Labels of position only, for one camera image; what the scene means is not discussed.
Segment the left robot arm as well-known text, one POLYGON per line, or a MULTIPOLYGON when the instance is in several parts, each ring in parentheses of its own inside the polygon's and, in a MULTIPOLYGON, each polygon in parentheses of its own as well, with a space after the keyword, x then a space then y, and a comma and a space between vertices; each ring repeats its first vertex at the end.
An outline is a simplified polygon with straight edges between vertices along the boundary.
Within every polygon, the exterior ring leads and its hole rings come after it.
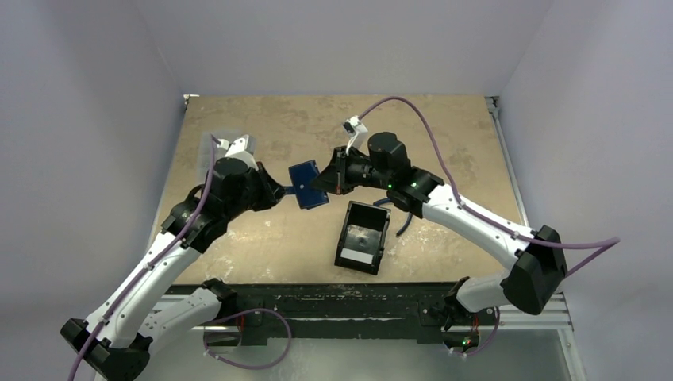
POLYGON ((249 167, 239 159, 211 160, 203 184, 175 205, 147 253, 122 285, 84 319, 71 318, 60 333, 106 380, 134 380, 151 357, 182 331, 214 321, 241 321, 248 311, 238 293, 218 279, 208 279, 182 301, 154 314, 153 308, 176 278, 228 225, 246 211, 268 210, 285 188, 261 163, 249 167))

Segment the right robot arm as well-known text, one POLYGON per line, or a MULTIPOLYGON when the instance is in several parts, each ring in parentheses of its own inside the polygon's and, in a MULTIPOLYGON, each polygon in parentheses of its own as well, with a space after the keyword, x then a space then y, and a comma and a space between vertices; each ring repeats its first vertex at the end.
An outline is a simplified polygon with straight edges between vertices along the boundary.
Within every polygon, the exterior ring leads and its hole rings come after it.
POLYGON ((337 147, 311 187, 330 194, 347 194, 355 187, 384 190, 404 212, 441 225, 493 256, 503 272, 463 278, 444 299, 443 315, 464 323, 487 307, 512 305, 538 315, 567 274, 560 235, 544 225, 537 231, 501 218, 454 195, 433 173, 413 166, 406 146, 393 133, 376 133, 368 152, 337 147))

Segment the blue card holder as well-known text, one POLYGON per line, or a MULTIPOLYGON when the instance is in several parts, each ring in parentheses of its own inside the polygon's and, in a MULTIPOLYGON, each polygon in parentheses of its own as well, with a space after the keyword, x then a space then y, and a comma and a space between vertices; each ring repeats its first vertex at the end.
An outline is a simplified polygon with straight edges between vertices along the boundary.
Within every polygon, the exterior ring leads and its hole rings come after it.
POLYGON ((300 210, 311 210, 329 203, 328 194, 311 185, 319 176, 315 160, 292 165, 288 167, 288 172, 291 185, 286 187, 286 192, 296 197, 300 210))

